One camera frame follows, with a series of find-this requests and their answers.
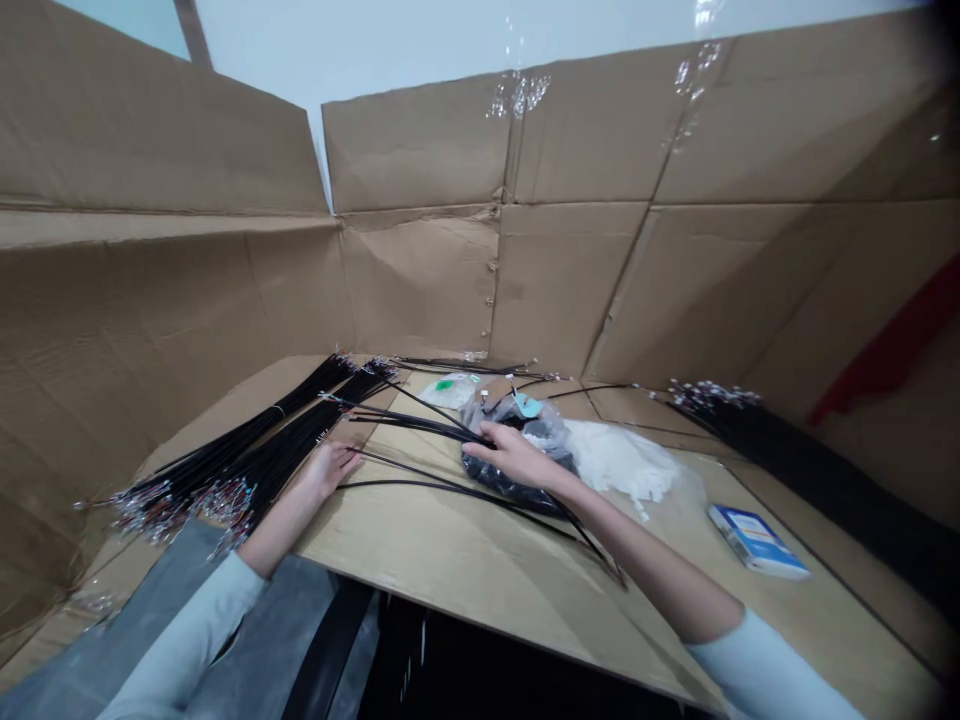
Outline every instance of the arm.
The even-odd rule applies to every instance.
[[[513,428],[480,423],[496,450],[464,451],[565,503],[626,570],[734,707],[751,718],[861,718],[773,628]]]
[[[181,717],[203,672],[266,590],[280,562],[360,462],[340,443],[321,445],[290,491],[150,646],[100,720]]]

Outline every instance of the red object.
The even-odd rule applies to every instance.
[[[960,254],[930,278],[850,363],[820,398],[807,423],[819,425],[831,412],[849,412],[863,395],[898,390],[914,362],[958,310]]]

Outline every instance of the light blue sleeve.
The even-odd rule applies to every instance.
[[[268,583],[230,553],[170,621],[98,720],[174,720]]]
[[[686,648],[720,686],[732,717],[863,720],[780,633],[749,608],[743,622],[722,638]]]

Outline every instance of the plastic bag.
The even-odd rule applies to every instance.
[[[481,420],[514,427],[561,467],[574,475],[577,474],[573,453],[567,447],[569,432],[553,403],[533,400],[523,393],[503,398],[491,407],[484,407],[484,400],[485,398],[474,399],[464,407],[464,425],[475,432],[478,431]],[[462,459],[467,475],[481,485],[495,490],[527,510],[557,518],[566,517],[545,491],[514,482],[480,458],[463,454]]]
[[[431,405],[461,410],[473,399],[477,390],[490,382],[490,377],[472,373],[450,373],[427,385],[417,397]]]
[[[567,445],[579,477],[591,488],[597,492],[619,490],[630,498],[644,523],[650,520],[649,512],[667,518],[688,506],[702,516],[707,505],[703,480],[669,450],[616,425],[579,420],[566,423]]]

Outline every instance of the small box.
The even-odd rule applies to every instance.
[[[806,580],[810,571],[756,513],[711,505],[710,519],[751,570],[787,580]]]

